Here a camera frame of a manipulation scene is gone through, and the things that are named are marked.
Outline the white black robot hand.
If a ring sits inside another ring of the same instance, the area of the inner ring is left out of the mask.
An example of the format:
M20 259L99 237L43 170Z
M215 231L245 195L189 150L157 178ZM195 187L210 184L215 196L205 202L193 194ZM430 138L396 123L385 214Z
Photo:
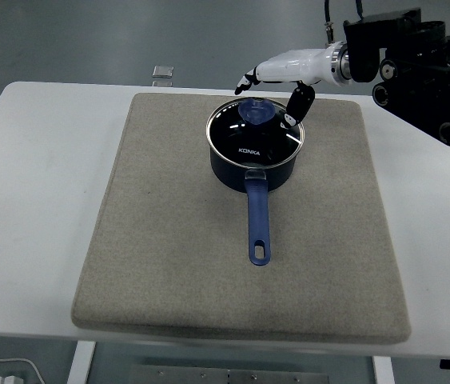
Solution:
M281 127L288 129L300 123L309 111L315 98L313 85L325 81L340 85L340 66L333 57L340 47L337 44L326 49L290 50L272 57L243 75L235 94L249 90L261 82L295 82L289 103L285 109Z

